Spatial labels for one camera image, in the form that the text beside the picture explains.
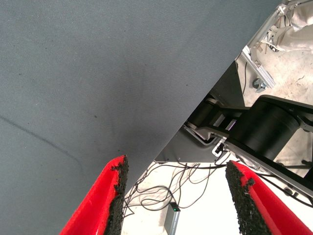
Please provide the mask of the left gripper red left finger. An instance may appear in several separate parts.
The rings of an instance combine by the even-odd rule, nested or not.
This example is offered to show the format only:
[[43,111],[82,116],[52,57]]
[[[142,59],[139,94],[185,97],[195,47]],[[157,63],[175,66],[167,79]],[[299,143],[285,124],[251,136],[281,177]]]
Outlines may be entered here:
[[128,169],[126,155],[109,161],[60,234],[121,234]]

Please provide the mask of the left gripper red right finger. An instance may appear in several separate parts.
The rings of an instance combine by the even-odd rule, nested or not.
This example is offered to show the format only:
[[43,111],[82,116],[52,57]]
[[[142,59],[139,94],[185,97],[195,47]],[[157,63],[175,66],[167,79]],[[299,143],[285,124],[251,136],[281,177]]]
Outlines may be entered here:
[[311,235],[313,232],[247,166],[226,164],[225,176],[243,235]]

